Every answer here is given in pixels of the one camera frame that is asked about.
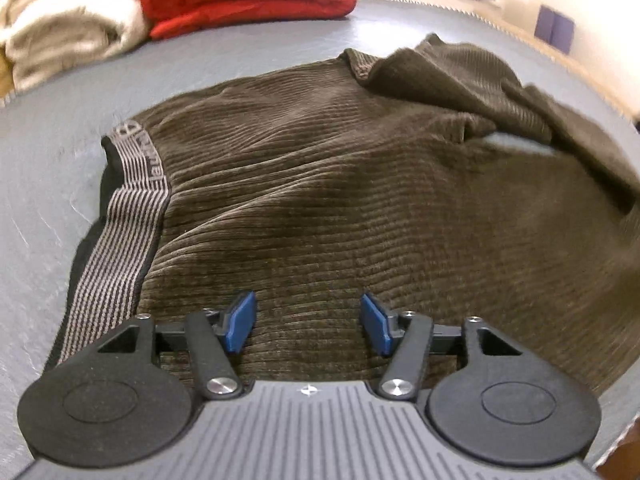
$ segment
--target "purple object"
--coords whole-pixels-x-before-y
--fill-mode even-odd
[[[536,24],[535,37],[551,44],[551,35],[554,30],[554,17],[555,13],[548,7],[540,7],[540,13],[538,14],[538,23]]]
[[[575,23],[548,7],[541,6],[535,37],[569,54],[574,41]]]

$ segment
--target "cream blanket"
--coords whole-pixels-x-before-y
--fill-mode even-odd
[[[138,0],[0,0],[0,44],[17,91],[126,52],[147,35]]]

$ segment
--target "blue gripper pad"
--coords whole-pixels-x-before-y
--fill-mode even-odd
[[[367,294],[360,298],[360,322],[371,339],[373,349],[388,357],[393,351],[393,338],[385,313]]]
[[[241,296],[236,304],[231,306],[225,319],[226,333],[224,336],[225,351],[236,354],[241,351],[246,338],[254,327],[257,302],[254,292]]]

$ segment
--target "brown corduroy fabric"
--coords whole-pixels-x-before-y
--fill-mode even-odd
[[[430,36],[173,98],[135,120],[172,186],[139,310],[241,288],[245,377],[380,373],[369,289],[436,322],[484,317],[596,392],[640,356],[640,184],[599,127],[499,58]],[[499,130],[556,147],[500,148]]]

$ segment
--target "white wall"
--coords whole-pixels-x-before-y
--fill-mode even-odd
[[[570,56],[640,115],[640,0],[496,0],[502,18],[535,30],[541,4],[575,22]]]

